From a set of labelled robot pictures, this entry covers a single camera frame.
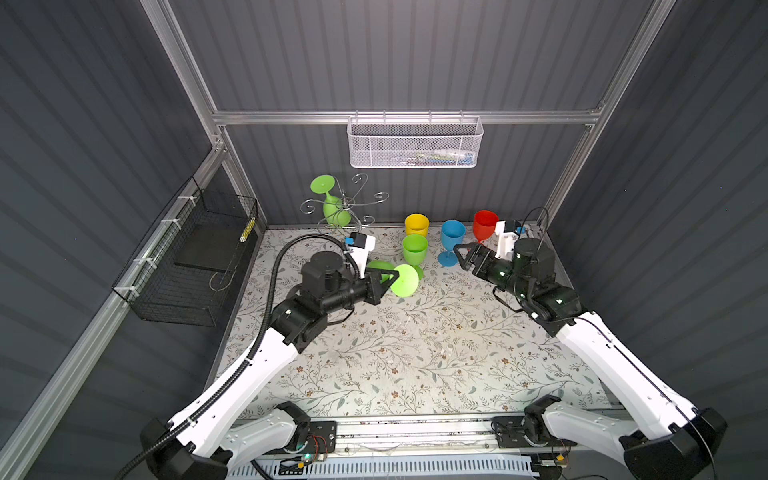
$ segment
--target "toppled green wine glass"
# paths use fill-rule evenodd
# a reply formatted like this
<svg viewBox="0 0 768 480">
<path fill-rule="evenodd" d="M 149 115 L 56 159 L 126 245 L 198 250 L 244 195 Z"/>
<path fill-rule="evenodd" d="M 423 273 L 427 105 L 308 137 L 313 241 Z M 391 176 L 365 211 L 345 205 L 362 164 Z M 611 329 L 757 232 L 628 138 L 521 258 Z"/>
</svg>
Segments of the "toppled green wine glass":
<svg viewBox="0 0 768 480">
<path fill-rule="evenodd" d="M 326 195 L 326 200 L 323 202 L 323 215 L 326 218 L 326 222 L 334 227 L 346 227 L 352 220 L 352 216 L 349 212 L 343 209 L 342 201 L 338 197 L 330 194 L 333 187 L 336 186 L 336 179 L 331 175 L 320 175 L 312 180 L 310 189 L 312 192 L 322 195 Z"/>
</svg>

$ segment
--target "blue wine glass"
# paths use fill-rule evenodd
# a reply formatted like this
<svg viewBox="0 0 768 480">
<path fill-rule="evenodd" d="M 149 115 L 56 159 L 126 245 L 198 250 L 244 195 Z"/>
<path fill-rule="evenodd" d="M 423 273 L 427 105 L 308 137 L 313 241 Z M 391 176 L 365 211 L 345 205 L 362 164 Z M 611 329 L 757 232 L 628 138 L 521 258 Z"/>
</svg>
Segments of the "blue wine glass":
<svg viewBox="0 0 768 480">
<path fill-rule="evenodd" d="M 442 225 L 440 232 L 440 240 L 443 247 L 447 250 L 437 256 L 437 261 L 443 266 L 454 266 L 457 264 L 458 259 L 456 254 L 453 253 L 453 247 L 464 243 L 464 235 L 467 233 L 467 227 L 464 226 L 458 220 L 448 220 Z"/>
</svg>

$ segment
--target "wine glass base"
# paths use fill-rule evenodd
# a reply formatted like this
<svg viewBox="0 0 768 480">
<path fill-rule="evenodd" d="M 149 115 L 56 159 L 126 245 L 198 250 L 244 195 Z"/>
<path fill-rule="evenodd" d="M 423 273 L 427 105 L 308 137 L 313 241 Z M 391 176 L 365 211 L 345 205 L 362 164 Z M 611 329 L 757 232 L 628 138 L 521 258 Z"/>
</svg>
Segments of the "wine glass base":
<svg viewBox="0 0 768 480">
<path fill-rule="evenodd" d="M 458 263 L 458 258 L 453 252 L 443 252 L 437 256 L 437 261 L 443 266 L 454 266 Z"/>
</svg>

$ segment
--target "yellow object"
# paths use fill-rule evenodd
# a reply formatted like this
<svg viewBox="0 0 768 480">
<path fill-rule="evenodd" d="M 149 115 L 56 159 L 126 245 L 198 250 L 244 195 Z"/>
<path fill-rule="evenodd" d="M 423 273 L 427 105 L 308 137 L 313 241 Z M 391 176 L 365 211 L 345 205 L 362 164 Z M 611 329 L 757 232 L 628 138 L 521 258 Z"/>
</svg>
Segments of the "yellow object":
<svg viewBox="0 0 768 480">
<path fill-rule="evenodd" d="M 427 236 L 427 230 L 429 230 L 429 218 L 421 214 L 410 214 L 406 217 L 406 235 L 423 235 Z"/>
<path fill-rule="evenodd" d="M 240 235 L 240 241 L 244 242 L 248 240 L 248 236 L 250 235 L 250 232 L 253 230 L 253 227 L 256 225 L 256 218 L 250 219 L 250 222 L 245 226 L 245 230 L 243 230 L 243 234 Z"/>
</svg>

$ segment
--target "metal bar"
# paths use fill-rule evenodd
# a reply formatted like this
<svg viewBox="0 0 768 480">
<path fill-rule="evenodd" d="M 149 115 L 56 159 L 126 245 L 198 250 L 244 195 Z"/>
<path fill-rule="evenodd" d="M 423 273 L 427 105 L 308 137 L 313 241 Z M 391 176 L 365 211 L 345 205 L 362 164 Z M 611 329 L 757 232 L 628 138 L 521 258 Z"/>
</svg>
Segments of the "metal bar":
<svg viewBox="0 0 768 480">
<path fill-rule="evenodd" d="M 216 110 L 216 105 L 203 81 L 203 75 L 192 57 L 189 45 L 181 34 L 181 27 L 170 9 L 170 4 L 164 0 L 141 0 L 141 6 L 144 7 L 147 17 L 149 17 L 161 44 L 163 44 L 179 80 L 181 80 L 181 85 L 187 92 L 200 123 L 203 124 L 205 133 L 213 143 L 219 131 L 210 117 L 210 113 Z"/>
<path fill-rule="evenodd" d="M 216 145 L 195 172 L 194 179 L 201 187 L 208 185 L 213 178 L 221 165 L 223 152 L 223 148 Z M 180 197 L 189 197 L 196 189 L 197 185 L 190 180 L 181 191 Z M 164 219 L 174 219 L 188 201 L 188 199 L 177 198 L 166 212 Z M 146 257 L 155 248 L 163 232 L 170 228 L 171 224 L 172 222 L 160 222 L 149 240 L 142 246 L 139 258 Z M 139 262 L 131 263 L 118 285 L 130 285 L 140 269 Z M 80 339 L 0 451 L 0 478 L 4 480 L 24 478 L 96 362 L 101 358 L 104 349 L 120 328 L 128 310 L 128 305 L 119 295 L 115 292 L 109 294 L 88 328 L 80 335 Z"/>
<path fill-rule="evenodd" d="M 267 226 L 266 214 L 261 207 L 261 202 L 258 201 L 256 192 L 253 190 L 253 187 L 251 187 L 251 184 L 248 181 L 248 176 L 245 173 L 243 162 L 240 161 L 240 156 L 237 154 L 235 144 L 232 142 L 232 138 L 230 137 L 230 133 L 227 131 L 226 127 L 221 127 L 221 138 L 226 145 L 227 152 L 229 153 L 223 162 L 224 172 L 226 172 L 227 176 L 230 178 L 230 182 L 232 183 L 232 187 L 234 188 L 235 193 L 244 197 L 253 197 L 257 199 L 256 203 L 259 210 L 257 233 L 259 235 L 264 235 Z"/>
<path fill-rule="evenodd" d="M 215 111 L 217 125 L 346 125 L 350 117 L 359 123 L 382 123 L 383 111 Z M 387 111 L 387 123 L 434 121 L 469 123 L 482 118 L 483 124 L 577 124 L 593 125 L 599 111 Z"/>
<path fill-rule="evenodd" d="M 631 419 L 625 409 L 590 410 L 615 419 Z M 491 430 L 496 416 L 523 416 L 523 412 L 438 415 L 395 415 L 314 419 L 337 421 L 336 455 L 445 454 L 447 452 L 493 452 L 497 449 Z M 505 449 L 505 452 L 543 452 L 535 447 Z"/>
<path fill-rule="evenodd" d="M 568 191 L 573 187 L 576 177 L 581 172 L 581 168 L 594 150 L 594 146 L 603 134 L 611 116 L 616 111 L 621 97 L 624 96 L 624 92 L 627 90 L 634 74 L 637 73 L 640 63 L 643 61 L 646 53 L 648 53 L 651 44 L 653 44 L 674 4 L 675 0 L 654 0 L 648 13 L 645 15 L 645 19 L 637 30 L 637 34 L 634 36 L 627 54 L 621 61 L 616 75 L 608 85 L 608 89 L 601 102 L 602 109 L 597 123 L 593 127 L 588 128 L 582 136 L 571 155 L 571 159 L 555 184 L 554 190 L 550 194 L 549 199 L 547 199 L 546 206 L 550 213 L 550 221 L 554 219 L 554 216 L 560 210 L 560 206 L 565 201 Z"/>
<path fill-rule="evenodd" d="M 141 6 L 144 7 L 155 33 L 160 39 L 163 48 L 165 48 L 165 53 L 174 66 L 176 75 L 178 75 L 181 84 L 184 86 L 184 90 L 187 92 L 187 96 L 197 112 L 197 116 L 211 144 L 216 144 L 219 140 L 223 140 L 227 150 L 230 151 L 231 158 L 224 160 L 223 167 L 227 172 L 235 193 L 258 200 L 256 192 L 245 173 L 243 164 L 233 148 L 232 140 L 227 132 L 223 131 L 213 120 L 212 113 L 216 111 L 216 103 L 205 84 L 203 74 L 197 66 L 197 62 L 192 55 L 184 33 L 181 31 L 181 26 L 176 19 L 174 10 L 170 6 L 169 0 L 141 0 Z M 261 210 L 261 203 L 259 203 L 257 232 L 263 234 L 266 230 L 266 225 L 267 218 Z"/>
</svg>

